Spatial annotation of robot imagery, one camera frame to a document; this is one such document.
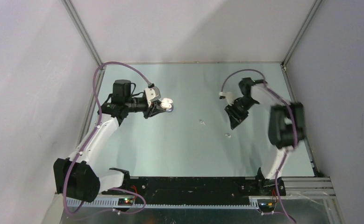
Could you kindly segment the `white charging case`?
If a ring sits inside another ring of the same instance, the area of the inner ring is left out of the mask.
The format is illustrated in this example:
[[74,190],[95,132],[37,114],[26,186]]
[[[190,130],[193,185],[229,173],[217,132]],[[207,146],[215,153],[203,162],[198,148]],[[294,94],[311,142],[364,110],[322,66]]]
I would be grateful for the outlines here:
[[173,100],[170,98],[163,98],[161,100],[160,106],[166,110],[170,110],[173,108]]

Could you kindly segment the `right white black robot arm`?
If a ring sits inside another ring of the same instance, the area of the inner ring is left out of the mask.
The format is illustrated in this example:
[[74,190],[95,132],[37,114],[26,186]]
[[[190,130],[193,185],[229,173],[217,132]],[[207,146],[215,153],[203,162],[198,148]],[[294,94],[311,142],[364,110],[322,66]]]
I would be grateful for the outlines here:
[[268,139],[273,146],[268,160],[257,172],[256,191],[267,195],[279,183],[282,170],[289,157],[306,137],[304,106],[300,102],[288,102],[272,90],[263,80],[243,78],[238,84],[242,96],[234,98],[231,92],[219,92],[219,98],[225,99],[225,112],[232,130],[248,118],[249,109],[259,105],[269,112]]

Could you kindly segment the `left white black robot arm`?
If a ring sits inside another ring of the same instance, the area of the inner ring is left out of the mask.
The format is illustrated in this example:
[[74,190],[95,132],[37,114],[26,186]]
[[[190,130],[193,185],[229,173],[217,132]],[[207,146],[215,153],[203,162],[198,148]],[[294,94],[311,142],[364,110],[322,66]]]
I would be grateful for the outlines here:
[[136,84],[129,80],[115,80],[113,92],[98,110],[96,125],[69,157],[58,158],[54,162],[57,193],[90,203],[99,193],[113,188],[119,194],[131,190],[128,171],[119,168],[103,171],[99,168],[101,150],[130,113],[142,112],[143,117],[148,119],[173,110],[173,100],[161,98],[154,84],[145,88],[141,97],[133,94],[135,87]]

